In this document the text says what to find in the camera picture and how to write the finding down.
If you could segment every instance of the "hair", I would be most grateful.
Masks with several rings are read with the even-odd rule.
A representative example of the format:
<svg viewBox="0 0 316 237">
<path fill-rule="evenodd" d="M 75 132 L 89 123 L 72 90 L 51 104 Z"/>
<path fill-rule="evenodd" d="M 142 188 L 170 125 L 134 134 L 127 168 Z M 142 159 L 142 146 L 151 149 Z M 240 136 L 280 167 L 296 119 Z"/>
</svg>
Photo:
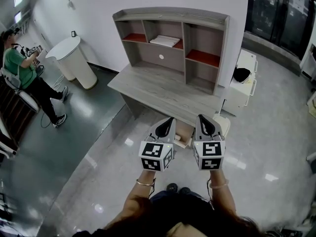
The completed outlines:
<svg viewBox="0 0 316 237">
<path fill-rule="evenodd" d="M 1 66 L 3 66 L 3 54 L 4 54 L 4 40 L 3 40 L 3 36 L 4 36 L 4 32 L 1 33 L 1 37 L 0 37 L 0 62 L 1 62 Z"/>
<path fill-rule="evenodd" d="M 216 201 L 207 203 L 195 196 L 185 196 L 177 197 L 181 207 L 172 199 L 161 198 L 164 201 L 154 205 L 156 202 L 152 204 L 147 198 L 136 198 L 139 208 L 132 216 L 98 230 L 100 234 L 96 236 L 169 237 L 172 234 L 168 235 L 168 231 L 179 222 L 195 227 L 206 236 L 264 236 L 251 219 L 236 216 Z"/>
</svg>

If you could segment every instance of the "dark gray floor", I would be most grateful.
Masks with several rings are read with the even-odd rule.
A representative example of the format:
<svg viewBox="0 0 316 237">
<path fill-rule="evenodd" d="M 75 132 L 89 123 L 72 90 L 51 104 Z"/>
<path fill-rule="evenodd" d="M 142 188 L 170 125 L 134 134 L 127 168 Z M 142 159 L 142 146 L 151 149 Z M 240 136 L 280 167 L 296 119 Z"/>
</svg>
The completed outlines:
<svg viewBox="0 0 316 237">
<path fill-rule="evenodd" d="M 67 113 L 66 122 L 58 129 L 52 125 L 43 129 L 40 111 L 25 132 L 17 156 L 5 159 L 0 167 L 4 192 L 13 210 L 13 227 L 24 236 L 36 236 L 77 165 L 124 105 L 119 93 L 107 87 L 116 74 L 93 70 L 99 80 L 94 88 L 84 90 L 77 80 L 64 79 L 60 90 L 69 87 L 68 99 L 65 103 L 52 100 L 57 115 Z M 50 64 L 42 77 L 53 85 L 60 75 Z M 47 116 L 42 123 L 49 123 Z"/>
</svg>

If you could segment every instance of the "black pants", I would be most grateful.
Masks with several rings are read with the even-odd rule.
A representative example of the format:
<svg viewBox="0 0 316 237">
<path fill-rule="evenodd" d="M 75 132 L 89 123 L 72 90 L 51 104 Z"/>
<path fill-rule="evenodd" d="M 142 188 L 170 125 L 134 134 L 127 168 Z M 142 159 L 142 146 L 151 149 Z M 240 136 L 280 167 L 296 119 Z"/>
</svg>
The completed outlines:
<svg viewBox="0 0 316 237">
<path fill-rule="evenodd" d="M 58 118 L 55 114 L 53 105 L 50 98 L 62 99 L 63 93 L 53 90 L 43 78 L 37 77 L 34 81 L 25 89 L 27 93 L 32 94 L 36 100 L 40 103 L 43 111 L 47 114 L 50 121 L 55 124 Z"/>
</svg>

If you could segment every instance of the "gray tiled floor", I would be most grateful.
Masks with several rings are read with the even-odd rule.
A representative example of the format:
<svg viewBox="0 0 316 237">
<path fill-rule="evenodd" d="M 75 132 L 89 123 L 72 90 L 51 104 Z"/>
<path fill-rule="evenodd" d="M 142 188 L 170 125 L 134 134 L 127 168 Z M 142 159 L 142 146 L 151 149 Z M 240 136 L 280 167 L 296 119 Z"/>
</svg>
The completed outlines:
<svg viewBox="0 0 316 237">
<path fill-rule="evenodd" d="M 239 215 L 260 227 L 298 225 L 315 191 L 315 176 L 305 158 L 316 151 L 316 119 L 308 113 L 309 82 L 258 55 L 257 89 L 239 117 L 231 120 L 223 165 Z M 39 236 L 71 236 L 105 226 L 122 208 L 141 172 L 140 141 L 162 118 L 146 110 L 129 119 L 124 107 L 108 133 L 101 135 L 81 161 L 44 221 Z M 111 142 L 109 134 L 117 134 Z M 170 182 L 207 197 L 207 172 L 198 170 L 191 150 L 179 150 L 156 191 Z"/>
<path fill-rule="evenodd" d="M 67 113 L 66 122 L 58 129 L 51 125 L 40 127 L 42 111 L 33 119 L 20 144 L 20 151 L 11 160 L 4 160 L 0 178 L 4 192 L 9 196 L 13 210 L 14 227 L 24 236 L 36 236 L 46 214 L 63 186 L 97 140 L 124 105 L 120 94 L 107 87 L 113 73 L 93 69 L 97 85 L 84 90 L 79 82 L 67 85 L 69 97 L 65 103 L 52 100 L 56 113 Z M 53 85 L 61 73 L 50 64 L 42 74 Z M 49 119 L 43 118 L 43 125 Z"/>
</svg>

